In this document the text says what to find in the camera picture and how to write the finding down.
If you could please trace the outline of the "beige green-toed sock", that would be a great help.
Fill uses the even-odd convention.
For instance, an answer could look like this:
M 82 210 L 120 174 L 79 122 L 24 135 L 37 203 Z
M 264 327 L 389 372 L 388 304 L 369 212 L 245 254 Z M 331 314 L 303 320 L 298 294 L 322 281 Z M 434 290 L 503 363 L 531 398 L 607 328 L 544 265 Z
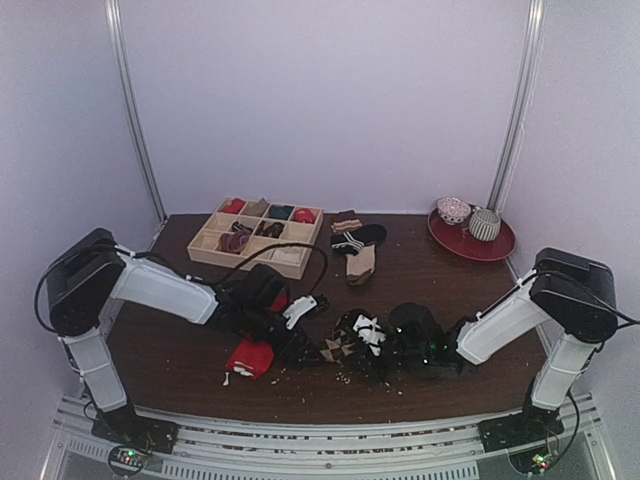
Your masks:
M 346 280 L 349 286 L 364 285 L 375 272 L 375 246 L 364 247 L 357 255 L 346 256 Z

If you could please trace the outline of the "left aluminium frame post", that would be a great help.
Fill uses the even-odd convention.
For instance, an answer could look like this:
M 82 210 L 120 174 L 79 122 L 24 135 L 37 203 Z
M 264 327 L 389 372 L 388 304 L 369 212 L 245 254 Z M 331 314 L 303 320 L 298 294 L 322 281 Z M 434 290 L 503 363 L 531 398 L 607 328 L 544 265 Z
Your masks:
M 126 49 L 126 39 L 122 24 L 121 6 L 117 0 L 104 2 L 107 27 L 119 77 L 120 88 L 124 101 L 127 126 L 133 143 L 133 148 L 139 165 L 142 180 L 150 197 L 155 216 L 163 224 L 168 216 L 161 198 L 156 175 L 149 156 L 142 122 L 136 102 L 134 85 L 131 77 L 130 65 Z

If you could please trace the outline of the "striped ceramic mug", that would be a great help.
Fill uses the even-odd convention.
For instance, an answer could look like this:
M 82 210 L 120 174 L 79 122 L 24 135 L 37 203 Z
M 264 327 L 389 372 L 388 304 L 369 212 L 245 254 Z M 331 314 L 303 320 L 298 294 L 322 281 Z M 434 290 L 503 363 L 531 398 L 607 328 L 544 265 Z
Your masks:
M 496 212 L 476 206 L 469 220 L 469 232 L 480 242 L 492 242 L 497 239 L 501 224 Z

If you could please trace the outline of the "rolled dark patterned sock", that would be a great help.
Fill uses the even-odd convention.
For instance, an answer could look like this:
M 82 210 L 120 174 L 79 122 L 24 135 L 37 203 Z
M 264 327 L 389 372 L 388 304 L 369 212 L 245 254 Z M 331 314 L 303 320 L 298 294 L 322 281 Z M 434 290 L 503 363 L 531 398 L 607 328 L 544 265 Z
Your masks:
M 285 225 L 282 222 L 261 221 L 255 230 L 256 236 L 277 239 L 284 231 Z

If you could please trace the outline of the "rolled red sock in box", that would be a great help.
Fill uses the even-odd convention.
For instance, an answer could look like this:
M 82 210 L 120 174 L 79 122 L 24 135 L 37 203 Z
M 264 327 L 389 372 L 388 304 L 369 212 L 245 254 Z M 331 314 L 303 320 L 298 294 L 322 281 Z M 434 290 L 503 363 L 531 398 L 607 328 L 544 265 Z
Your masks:
M 246 205 L 246 202 L 244 200 L 240 198 L 234 198 L 224 206 L 224 208 L 222 209 L 222 212 L 227 214 L 237 215 L 243 210 L 245 205 Z

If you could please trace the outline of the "rolled teal sock in box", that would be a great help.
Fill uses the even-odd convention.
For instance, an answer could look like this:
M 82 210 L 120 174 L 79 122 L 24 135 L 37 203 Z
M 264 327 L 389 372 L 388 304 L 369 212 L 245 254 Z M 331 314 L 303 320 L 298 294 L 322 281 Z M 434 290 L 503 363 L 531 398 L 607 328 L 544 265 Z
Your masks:
M 268 217 L 275 220 L 287 221 L 293 210 L 294 206 L 292 205 L 271 205 L 268 209 Z

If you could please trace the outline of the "rolled purple orange sock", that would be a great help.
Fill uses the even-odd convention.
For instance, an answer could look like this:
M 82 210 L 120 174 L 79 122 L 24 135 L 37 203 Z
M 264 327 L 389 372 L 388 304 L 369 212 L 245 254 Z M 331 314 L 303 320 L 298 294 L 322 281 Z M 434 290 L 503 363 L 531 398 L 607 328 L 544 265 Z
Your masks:
M 250 238 L 251 234 L 246 231 L 224 233 L 219 238 L 218 250 L 223 253 L 239 255 L 243 252 Z

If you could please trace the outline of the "aluminium front rail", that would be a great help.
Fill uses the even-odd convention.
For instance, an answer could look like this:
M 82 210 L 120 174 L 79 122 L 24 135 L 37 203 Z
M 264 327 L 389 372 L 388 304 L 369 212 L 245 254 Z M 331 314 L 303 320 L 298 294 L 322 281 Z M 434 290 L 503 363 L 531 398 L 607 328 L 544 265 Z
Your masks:
M 116 444 L 91 435 L 85 399 L 63 396 L 37 479 L 123 479 L 107 464 Z M 590 395 L 577 396 L 580 429 L 558 466 L 520 474 L 516 452 L 489 452 L 478 426 L 516 411 L 424 422 L 361 425 L 255 423 L 140 408 L 177 423 L 170 454 L 155 453 L 131 479 L 622 479 Z

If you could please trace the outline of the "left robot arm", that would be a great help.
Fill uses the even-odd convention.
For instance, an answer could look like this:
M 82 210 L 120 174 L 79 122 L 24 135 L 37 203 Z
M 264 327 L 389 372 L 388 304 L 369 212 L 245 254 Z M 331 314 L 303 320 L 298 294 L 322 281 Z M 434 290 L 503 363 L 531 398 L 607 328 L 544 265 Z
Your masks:
M 323 297 L 308 293 L 294 299 L 284 277 L 256 254 L 240 264 L 250 268 L 242 279 L 230 271 L 208 282 L 179 271 L 158 254 L 131 251 L 110 231 L 97 228 L 41 275 L 33 307 L 46 305 L 48 312 L 36 312 L 36 320 L 62 341 L 97 409 L 106 412 L 106 429 L 121 443 L 137 442 L 144 424 L 126 408 L 129 396 L 99 331 L 99 315 L 110 299 L 264 342 L 276 359 L 292 367 L 323 362 L 300 324 L 321 309 Z

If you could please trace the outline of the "rolled beige sock in box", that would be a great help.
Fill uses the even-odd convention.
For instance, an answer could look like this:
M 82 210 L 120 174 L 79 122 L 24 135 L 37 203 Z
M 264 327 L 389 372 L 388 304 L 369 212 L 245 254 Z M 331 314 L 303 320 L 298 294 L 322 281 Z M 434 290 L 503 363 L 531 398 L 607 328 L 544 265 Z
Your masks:
M 268 209 L 270 203 L 262 198 L 256 202 L 249 202 L 244 209 L 243 213 L 249 216 L 261 217 L 264 215 L 264 212 Z

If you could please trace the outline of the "wooden compartment organizer box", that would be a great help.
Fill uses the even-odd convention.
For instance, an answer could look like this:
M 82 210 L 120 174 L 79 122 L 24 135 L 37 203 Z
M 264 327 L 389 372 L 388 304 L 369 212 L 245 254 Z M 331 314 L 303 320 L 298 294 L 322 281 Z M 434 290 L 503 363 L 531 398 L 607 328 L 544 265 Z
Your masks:
M 243 210 L 237 215 L 223 213 L 222 209 L 224 206 L 234 198 L 240 198 L 246 202 Z M 187 251 L 190 259 L 200 263 L 234 268 L 245 259 L 251 258 L 252 260 L 243 266 L 245 270 L 250 270 L 257 263 L 263 263 L 274 268 L 286 278 L 300 280 L 304 275 L 312 253 L 310 246 L 316 242 L 319 235 L 323 223 L 324 210 L 319 207 L 270 202 L 267 200 L 270 203 L 269 207 L 271 205 L 294 206 L 290 218 L 287 221 L 269 218 L 269 207 L 261 217 L 244 214 L 243 211 L 247 204 L 256 201 L 259 200 L 247 200 L 241 197 L 228 197 L 224 199 L 188 244 Z M 295 222 L 293 220 L 293 213 L 298 208 L 312 210 L 316 215 L 315 222 L 313 224 Z M 255 230 L 261 221 L 282 222 L 285 225 L 284 231 L 277 239 L 256 236 Z M 224 233 L 232 233 L 231 226 L 234 222 L 239 222 L 253 229 L 249 242 L 239 255 L 223 253 L 218 250 L 220 236 Z M 303 256 L 299 264 L 277 263 L 271 259 L 275 249 L 287 247 L 297 247 L 302 250 Z

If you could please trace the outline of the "right aluminium frame post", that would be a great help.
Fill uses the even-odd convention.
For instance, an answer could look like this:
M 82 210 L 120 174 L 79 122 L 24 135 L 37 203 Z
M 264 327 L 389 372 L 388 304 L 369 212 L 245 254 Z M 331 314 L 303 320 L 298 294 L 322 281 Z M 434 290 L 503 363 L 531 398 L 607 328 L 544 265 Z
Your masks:
M 533 95 L 539 63 L 545 10 L 545 1 L 531 0 L 529 2 L 528 18 L 513 102 L 496 174 L 487 201 L 487 207 L 498 213 L 501 213 L 506 205 L 521 142 L 524 138 L 525 117 Z

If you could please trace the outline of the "rolled red white sock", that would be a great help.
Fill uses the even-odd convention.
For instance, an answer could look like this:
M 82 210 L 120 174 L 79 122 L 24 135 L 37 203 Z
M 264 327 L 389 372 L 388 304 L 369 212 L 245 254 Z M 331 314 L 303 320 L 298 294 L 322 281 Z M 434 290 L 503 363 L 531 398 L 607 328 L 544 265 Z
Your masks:
M 297 223 L 313 224 L 316 220 L 316 215 L 310 209 L 298 208 L 293 213 L 293 220 Z

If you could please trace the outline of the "maroon striped sock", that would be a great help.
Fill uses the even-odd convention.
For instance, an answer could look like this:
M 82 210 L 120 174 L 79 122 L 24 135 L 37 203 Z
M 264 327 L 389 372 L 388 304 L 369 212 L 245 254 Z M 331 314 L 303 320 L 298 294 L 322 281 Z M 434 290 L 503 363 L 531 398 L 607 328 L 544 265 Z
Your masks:
M 362 222 L 354 210 L 346 210 L 331 217 L 330 227 L 333 234 L 340 234 L 361 228 Z

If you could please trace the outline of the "brown beige argyle sock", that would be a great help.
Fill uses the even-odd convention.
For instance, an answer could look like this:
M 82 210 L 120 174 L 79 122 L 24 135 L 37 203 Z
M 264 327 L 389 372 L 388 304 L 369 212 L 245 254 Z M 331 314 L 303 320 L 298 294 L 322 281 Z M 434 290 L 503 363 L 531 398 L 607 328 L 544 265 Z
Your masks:
M 349 365 L 349 356 L 354 353 L 355 343 L 359 340 L 352 327 L 360 314 L 375 317 L 363 309 L 352 309 L 343 314 L 333 327 L 331 335 L 321 345 L 320 353 L 326 361 Z

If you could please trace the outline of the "black white-striped sock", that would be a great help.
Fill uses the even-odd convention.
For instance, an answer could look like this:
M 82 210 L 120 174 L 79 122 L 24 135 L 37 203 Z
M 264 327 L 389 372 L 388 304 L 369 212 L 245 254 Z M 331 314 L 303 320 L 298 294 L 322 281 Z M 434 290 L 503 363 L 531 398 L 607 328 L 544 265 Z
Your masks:
M 335 254 L 358 255 L 365 247 L 384 242 L 386 237 L 387 229 L 383 225 L 364 225 L 355 230 L 332 235 L 330 247 Z

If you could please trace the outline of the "rolled black striped sock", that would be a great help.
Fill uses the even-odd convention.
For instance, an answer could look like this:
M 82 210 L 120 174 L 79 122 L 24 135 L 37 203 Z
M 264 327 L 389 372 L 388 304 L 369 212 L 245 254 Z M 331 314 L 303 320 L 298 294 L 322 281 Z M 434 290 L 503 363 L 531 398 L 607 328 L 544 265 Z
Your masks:
M 253 229 L 239 222 L 234 222 L 231 226 L 231 231 L 232 232 L 248 232 L 249 234 L 251 234 L 253 232 Z

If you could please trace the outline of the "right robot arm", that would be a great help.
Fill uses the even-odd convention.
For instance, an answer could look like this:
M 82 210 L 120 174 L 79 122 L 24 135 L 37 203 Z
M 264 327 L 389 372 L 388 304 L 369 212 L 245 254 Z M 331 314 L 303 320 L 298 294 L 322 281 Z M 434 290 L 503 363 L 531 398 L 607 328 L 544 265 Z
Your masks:
M 597 348 L 618 328 L 612 270 L 605 264 L 551 247 L 499 300 L 443 329 L 431 312 L 405 303 L 387 326 L 365 313 L 347 322 L 357 358 L 379 379 L 401 365 L 426 379 L 459 379 L 538 325 L 553 321 L 563 331 L 535 375 L 528 407 L 513 419 L 519 440 L 535 440 L 551 424 Z

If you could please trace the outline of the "aluminium frame post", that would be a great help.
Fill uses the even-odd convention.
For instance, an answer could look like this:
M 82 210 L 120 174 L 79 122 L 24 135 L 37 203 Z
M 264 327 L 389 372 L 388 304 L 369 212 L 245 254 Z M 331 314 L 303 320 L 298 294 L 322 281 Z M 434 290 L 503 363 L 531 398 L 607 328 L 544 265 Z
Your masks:
M 127 126 L 133 143 L 133 148 L 139 165 L 142 180 L 150 197 L 155 216 L 163 224 L 168 216 L 161 198 L 156 175 L 149 156 L 142 122 L 136 102 L 134 85 L 131 77 L 130 65 L 126 49 L 126 39 L 122 24 L 121 6 L 117 0 L 104 2 L 107 27 L 119 77 L 120 88 L 124 101 Z
M 529 2 L 528 18 L 513 102 L 496 174 L 487 201 L 487 207 L 498 213 L 501 213 L 506 205 L 521 142 L 524 138 L 525 117 L 533 95 L 539 63 L 545 10 L 545 1 L 531 0 Z

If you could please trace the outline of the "patterned ceramic bowl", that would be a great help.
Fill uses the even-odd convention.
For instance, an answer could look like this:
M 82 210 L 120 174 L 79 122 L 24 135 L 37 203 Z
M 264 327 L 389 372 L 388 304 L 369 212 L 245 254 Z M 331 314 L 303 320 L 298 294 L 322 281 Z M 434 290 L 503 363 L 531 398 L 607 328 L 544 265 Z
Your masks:
M 437 201 L 437 213 L 447 225 L 459 225 L 472 212 L 471 206 L 457 197 L 442 197 Z

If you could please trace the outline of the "red round tray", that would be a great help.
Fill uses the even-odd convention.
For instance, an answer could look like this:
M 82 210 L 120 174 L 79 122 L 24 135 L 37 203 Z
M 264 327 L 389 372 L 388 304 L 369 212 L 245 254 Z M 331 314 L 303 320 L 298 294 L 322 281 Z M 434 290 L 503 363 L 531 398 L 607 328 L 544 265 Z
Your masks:
M 514 252 L 516 247 L 515 234 L 506 222 L 501 224 L 495 240 L 482 242 L 471 235 L 467 220 L 462 224 L 448 225 L 434 209 L 428 215 L 427 229 L 432 238 L 445 250 L 473 261 L 504 260 Z

